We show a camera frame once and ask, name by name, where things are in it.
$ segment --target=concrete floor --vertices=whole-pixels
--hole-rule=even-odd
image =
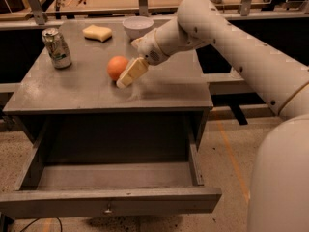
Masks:
[[[265,106],[242,107],[248,125],[240,126],[228,108],[211,112],[199,150],[207,186],[223,195],[212,214],[60,218],[63,231],[194,231],[244,232],[246,230],[250,175],[258,147],[282,121]],[[0,120],[0,193],[12,186],[27,159],[31,143],[17,127],[6,131]],[[17,220],[9,231],[20,231],[32,220]],[[60,231],[56,218],[41,219],[27,231]]]

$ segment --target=black cable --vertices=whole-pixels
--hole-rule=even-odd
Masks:
[[[56,218],[59,221],[59,225],[60,225],[60,232],[62,232],[62,222],[61,220],[59,220],[58,218]],[[34,224],[35,222],[37,222],[38,220],[40,220],[40,218],[33,220],[32,222],[30,222],[27,226],[25,226],[23,229],[21,229],[19,232],[24,232],[26,231],[27,228],[29,228],[32,224]]]

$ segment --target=drawer knob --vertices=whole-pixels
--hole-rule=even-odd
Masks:
[[[110,204],[107,205],[107,209],[104,211],[104,213],[105,213],[106,215],[111,215],[111,214],[113,213]]]

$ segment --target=soda can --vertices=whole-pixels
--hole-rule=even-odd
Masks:
[[[71,64],[70,51],[62,33],[57,28],[42,31],[42,41],[56,69],[63,69]]]

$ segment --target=orange ball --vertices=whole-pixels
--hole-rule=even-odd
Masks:
[[[108,61],[107,73],[112,80],[117,81],[121,73],[126,69],[128,64],[127,58],[123,56],[115,56]]]

